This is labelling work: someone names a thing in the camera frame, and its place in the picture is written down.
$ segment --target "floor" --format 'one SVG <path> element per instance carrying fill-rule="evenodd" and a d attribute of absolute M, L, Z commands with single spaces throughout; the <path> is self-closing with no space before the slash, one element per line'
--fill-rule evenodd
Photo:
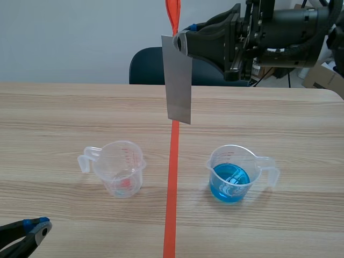
<path fill-rule="evenodd" d="M 293 70 L 290 73 L 290 84 L 292 88 L 304 88 L 302 86 L 303 79 L 297 76 L 297 70 Z M 288 88 L 288 76 L 277 79 L 274 76 L 261 81 L 257 87 L 267 87 L 267 88 Z"/>

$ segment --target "blue liquid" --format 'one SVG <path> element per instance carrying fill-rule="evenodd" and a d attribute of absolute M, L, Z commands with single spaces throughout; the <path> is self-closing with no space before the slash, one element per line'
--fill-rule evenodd
<path fill-rule="evenodd" d="M 248 184 L 250 182 L 247 173 L 237 165 L 234 164 L 220 164 L 214 167 L 215 173 L 223 180 L 232 184 Z M 235 187 L 226 185 L 214 175 L 211 175 L 210 190 L 213 195 L 227 203 L 235 203 L 245 196 L 250 186 L 247 187 Z"/>

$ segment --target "gray card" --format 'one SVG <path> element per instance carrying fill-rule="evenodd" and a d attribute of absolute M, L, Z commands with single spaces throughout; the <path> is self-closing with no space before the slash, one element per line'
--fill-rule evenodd
<path fill-rule="evenodd" d="M 168 118 L 190 124 L 192 58 L 174 47 L 173 37 L 161 40 Z"/>

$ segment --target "cable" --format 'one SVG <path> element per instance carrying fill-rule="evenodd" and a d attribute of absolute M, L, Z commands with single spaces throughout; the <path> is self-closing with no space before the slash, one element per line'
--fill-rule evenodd
<path fill-rule="evenodd" d="M 330 13 L 328 16 L 328 22 L 324 26 L 322 26 L 318 32 L 309 40 L 302 43 L 301 45 L 290 48 L 288 50 L 285 50 L 283 52 L 271 52 L 268 50 L 264 51 L 265 56 L 290 56 L 298 54 L 299 52 L 307 50 L 310 46 L 312 46 L 315 42 L 317 42 L 321 37 L 327 34 L 327 32 L 330 30 L 330 28 L 335 24 L 335 22 L 338 19 L 338 16 L 340 15 L 342 6 L 343 6 L 343 0 L 331 0 L 329 3 L 329 6 L 332 6 L 330 9 Z"/>
<path fill-rule="evenodd" d="M 322 6 L 328 6 L 328 2 L 326 0 L 319 0 Z"/>
<path fill-rule="evenodd" d="M 302 3 L 302 5 L 301 5 L 301 8 L 305 8 L 306 3 L 307 3 L 307 0 L 303 0 L 303 3 Z"/>
<path fill-rule="evenodd" d="M 263 77 L 261 77 L 261 78 L 259 79 L 259 81 L 258 81 L 255 85 L 253 85 L 252 87 L 256 87 L 256 86 L 258 85 L 258 83 L 260 83 L 260 82 L 265 78 L 265 76 L 266 76 L 272 69 L 273 69 L 273 67 L 271 67 L 271 68 L 263 75 Z"/>
<path fill-rule="evenodd" d="M 289 68 L 287 68 L 287 69 L 288 69 L 288 84 L 289 84 L 289 88 L 291 88 Z"/>

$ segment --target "measuring cup handle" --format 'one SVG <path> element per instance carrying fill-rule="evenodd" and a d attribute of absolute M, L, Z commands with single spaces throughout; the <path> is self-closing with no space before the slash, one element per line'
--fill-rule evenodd
<path fill-rule="evenodd" d="M 84 149 L 84 155 L 77 157 L 77 161 L 82 173 L 88 173 L 90 171 L 90 161 L 97 161 L 99 159 L 101 150 L 101 148 L 86 147 Z"/>
<path fill-rule="evenodd" d="M 268 171 L 268 184 L 270 187 L 275 187 L 280 177 L 280 170 L 276 167 L 265 168 Z"/>
<path fill-rule="evenodd" d="M 257 157 L 256 164 L 262 171 L 268 172 L 268 184 L 270 187 L 275 187 L 281 173 L 275 167 L 275 160 L 270 157 Z"/>

